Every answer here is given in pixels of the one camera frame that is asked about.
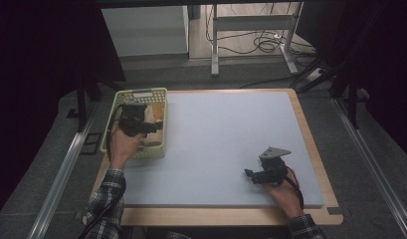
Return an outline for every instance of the forearm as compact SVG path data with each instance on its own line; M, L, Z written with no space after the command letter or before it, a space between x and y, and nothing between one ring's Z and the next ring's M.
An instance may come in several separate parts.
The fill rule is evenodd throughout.
M323 232L318 228L311 218L305 214L290 220L290 230L293 239L325 239Z
M122 193L124 183L125 179L121 170L111 168L106 172L100 188L89 201L89 223L99 217L109 205L114 203L116 205L99 219L88 234L88 238L118 238L123 200L121 198L120 201L117 201L117 198Z

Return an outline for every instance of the table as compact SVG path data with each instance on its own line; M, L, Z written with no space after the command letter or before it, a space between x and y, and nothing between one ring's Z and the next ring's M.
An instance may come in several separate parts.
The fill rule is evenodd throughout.
M311 136L305 116L296 93L290 89L265 90L209 90L209 91L170 91L168 94L181 93L253 93L253 92L285 92L292 102L305 146L315 171L324 204L321 208L306 209L318 225L336 225L343 220L341 214L329 214L329 209L338 208L327 174L321 162L317 148ZM105 156L102 161L94 190L96 191L108 168ZM123 226L270 226L286 225L288 219L278 208L130 208L126 207L121 220Z

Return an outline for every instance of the person's left hand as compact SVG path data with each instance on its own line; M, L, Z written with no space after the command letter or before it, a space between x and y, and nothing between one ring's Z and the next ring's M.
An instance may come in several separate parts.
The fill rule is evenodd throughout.
M144 133L138 133L136 136L130 137L118 126L115 126L110 137L110 166L124 170L126 161L135 154L140 146Z

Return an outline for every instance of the plaid sleeve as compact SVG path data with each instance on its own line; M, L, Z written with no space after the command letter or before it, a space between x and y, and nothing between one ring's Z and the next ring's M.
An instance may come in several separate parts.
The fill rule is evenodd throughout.
M325 235L318 228L310 214L305 214L290 220L293 239L325 239Z
M125 183L123 172L110 168L98 191L89 200L88 221L93 221L102 211L116 200ZM120 219L123 211L123 198L91 229L87 238L119 238Z

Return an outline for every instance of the basket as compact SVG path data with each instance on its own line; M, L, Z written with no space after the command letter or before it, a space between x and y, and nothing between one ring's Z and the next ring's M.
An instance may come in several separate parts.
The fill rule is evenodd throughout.
M144 90L127 90L120 91L115 94L115 98L112 103L112 108L110 109L109 117L107 119L106 128L109 126L110 116L112 116L113 111L120 105L125 104L129 101L137 101L140 103L147 104L148 106L153 105L164 105L163 114L163 136L162 143L160 145L146 146L141 145L136 154L132 157L133 159L146 159L146 158L160 158L165 156L166 148L166 115L167 115L167 90L165 88L152 88ZM103 138L106 138L107 131L104 131ZM106 152L106 140L102 140L101 151Z

